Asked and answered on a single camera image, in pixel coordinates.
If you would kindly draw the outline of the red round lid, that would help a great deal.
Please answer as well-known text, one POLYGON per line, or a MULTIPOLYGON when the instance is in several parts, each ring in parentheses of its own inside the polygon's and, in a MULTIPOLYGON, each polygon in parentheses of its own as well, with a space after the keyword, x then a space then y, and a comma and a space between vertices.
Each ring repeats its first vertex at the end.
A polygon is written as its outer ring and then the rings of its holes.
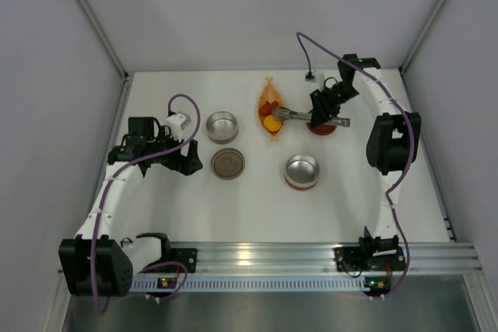
POLYGON ((319 126, 312 127, 310 122, 307 122, 306 125, 311 133, 319 136, 331 135, 337 128, 335 125, 330 125, 330 124, 321 124, 319 126))

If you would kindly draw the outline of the steel kitchen tongs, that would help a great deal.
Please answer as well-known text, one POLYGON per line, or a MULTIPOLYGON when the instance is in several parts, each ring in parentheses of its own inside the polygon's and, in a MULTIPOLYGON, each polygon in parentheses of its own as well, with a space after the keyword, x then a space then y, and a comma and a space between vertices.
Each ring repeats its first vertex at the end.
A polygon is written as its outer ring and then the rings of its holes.
MULTIPOLYGON (((294 111, 294 110, 290 110, 289 108, 285 108, 285 107, 276 107, 272 111, 272 116, 277 121, 304 121, 304 122, 308 123, 311 127, 313 127, 313 125, 311 123, 312 122, 312 113, 304 113, 304 112, 294 111)), ((348 128, 350 126, 350 119, 349 118, 332 117, 329 119, 329 121, 318 124, 318 126, 320 126, 320 125, 331 125, 331 126, 336 126, 336 127, 348 128)))

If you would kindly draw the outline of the orange round food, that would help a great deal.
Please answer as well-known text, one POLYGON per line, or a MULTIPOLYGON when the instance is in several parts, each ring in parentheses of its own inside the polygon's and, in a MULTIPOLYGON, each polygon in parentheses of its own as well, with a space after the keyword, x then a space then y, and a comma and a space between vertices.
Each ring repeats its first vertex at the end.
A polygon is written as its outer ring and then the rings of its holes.
POLYGON ((282 122, 277 121, 272 115, 268 115, 263 120, 263 126, 268 132, 278 132, 282 127, 282 122))

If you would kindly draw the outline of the red fried chicken drumstick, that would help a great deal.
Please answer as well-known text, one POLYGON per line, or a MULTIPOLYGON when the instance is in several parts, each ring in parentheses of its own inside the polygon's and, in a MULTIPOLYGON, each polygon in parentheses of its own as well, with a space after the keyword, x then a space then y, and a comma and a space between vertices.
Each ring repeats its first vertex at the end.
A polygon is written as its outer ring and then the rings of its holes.
POLYGON ((263 106, 261 106, 258 110, 260 116, 266 117, 272 114, 272 105, 270 102, 266 101, 263 106))

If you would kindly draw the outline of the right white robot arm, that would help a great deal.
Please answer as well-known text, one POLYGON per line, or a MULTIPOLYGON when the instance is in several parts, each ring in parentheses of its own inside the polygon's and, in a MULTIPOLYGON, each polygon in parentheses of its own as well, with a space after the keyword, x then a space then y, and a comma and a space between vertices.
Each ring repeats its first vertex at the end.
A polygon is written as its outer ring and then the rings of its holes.
POLYGON ((396 233, 373 237, 364 229, 359 238, 357 261, 366 269, 371 257, 395 252, 400 240, 405 241, 396 214, 398 188, 416 160, 422 120, 418 113, 408 112, 389 92, 379 78, 381 67, 376 58, 359 58, 345 54, 338 58, 341 79, 328 87, 321 72, 309 70, 305 79, 316 82, 318 88, 310 94, 312 111, 310 126, 317 128, 337 120, 343 104, 361 97, 373 118, 373 127, 366 143, 366 160, 381 175, 378 198, 382 212, 389 211, 396 233))

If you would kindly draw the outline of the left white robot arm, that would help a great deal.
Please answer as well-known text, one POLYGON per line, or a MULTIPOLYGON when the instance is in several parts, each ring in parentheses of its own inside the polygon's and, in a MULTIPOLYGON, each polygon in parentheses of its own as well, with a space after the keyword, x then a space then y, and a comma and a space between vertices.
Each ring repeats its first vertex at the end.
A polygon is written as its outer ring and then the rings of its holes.
POLYGON ((125 223, 137 217, 135 190, 147 170, 161 165, 184 176, 202 169, 198 143, 183 139, 189 115, 169 112, 164 123, 155 117, 130 117, 121 143, 108 154, 104 181, 87 219, 72 239, 63 239, 58 256, 72 295, 123 297, 141 271, 168 270, 176 260, 165 233, 131 238, 125 223))

